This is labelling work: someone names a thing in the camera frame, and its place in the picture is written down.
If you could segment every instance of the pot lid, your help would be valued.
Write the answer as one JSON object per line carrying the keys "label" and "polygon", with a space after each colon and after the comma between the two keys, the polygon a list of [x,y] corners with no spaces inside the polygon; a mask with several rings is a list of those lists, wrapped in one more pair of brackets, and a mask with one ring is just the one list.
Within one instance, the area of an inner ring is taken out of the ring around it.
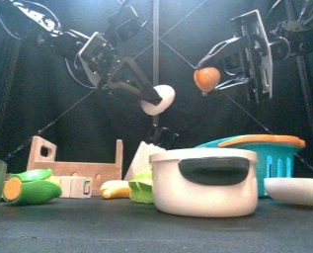
{"label": "pot lid", "polygon": [[244,157],[250,161],[257,162],[257,153],[238,148],[182,148],[173,149],[151,155],[151,162],[163,160],[182,160],[187,158],[201,157]]}

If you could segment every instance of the banana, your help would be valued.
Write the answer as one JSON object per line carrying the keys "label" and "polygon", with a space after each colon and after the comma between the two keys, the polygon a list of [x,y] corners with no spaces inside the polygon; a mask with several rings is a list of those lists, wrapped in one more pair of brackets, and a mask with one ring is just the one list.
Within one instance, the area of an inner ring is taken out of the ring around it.
{"label": "banana", "polygon": [[129,181],[123,180],[110,180],[102,184],[101,195],[105,199],[119,199],[129,198],[131,193],[131,188]]}

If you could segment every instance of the white bowl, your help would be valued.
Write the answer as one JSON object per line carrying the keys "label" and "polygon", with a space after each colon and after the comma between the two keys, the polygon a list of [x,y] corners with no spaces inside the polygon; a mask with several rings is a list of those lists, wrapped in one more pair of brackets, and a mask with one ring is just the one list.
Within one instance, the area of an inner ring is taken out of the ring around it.
{"label": "white bowl", "polygon": [[266,193],[273,199],[313,207],[313,179],[265,178],[264,186]]}

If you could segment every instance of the black handle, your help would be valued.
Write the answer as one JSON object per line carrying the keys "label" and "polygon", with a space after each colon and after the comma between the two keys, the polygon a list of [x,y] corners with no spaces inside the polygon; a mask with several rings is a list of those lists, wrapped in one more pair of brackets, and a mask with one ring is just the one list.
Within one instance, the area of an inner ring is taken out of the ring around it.
{"label": "black handle", "polygon": [[182,177],[190,182],[209,186],[241,183],[249,175],[250,160],[244,157],[202,157],[178,162]]}

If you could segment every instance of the teal basket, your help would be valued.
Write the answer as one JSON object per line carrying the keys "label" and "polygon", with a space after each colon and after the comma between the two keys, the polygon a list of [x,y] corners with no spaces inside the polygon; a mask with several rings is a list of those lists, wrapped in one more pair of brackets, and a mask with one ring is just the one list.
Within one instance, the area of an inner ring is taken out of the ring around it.
{"label": "teal basket", "polygon": [[[198,145],[197,148],[220,147],[222,142],[232,140],[236,137],[238,136],[217,139]],[[228,147],[246,149],[257,153],[258,195],[260,198],[266,198],[268,194],[264,188],[264,178],[293,177],[294,153],[301,150],[301,147],[297,147],[292,143],[272,142],[245,142]]]}

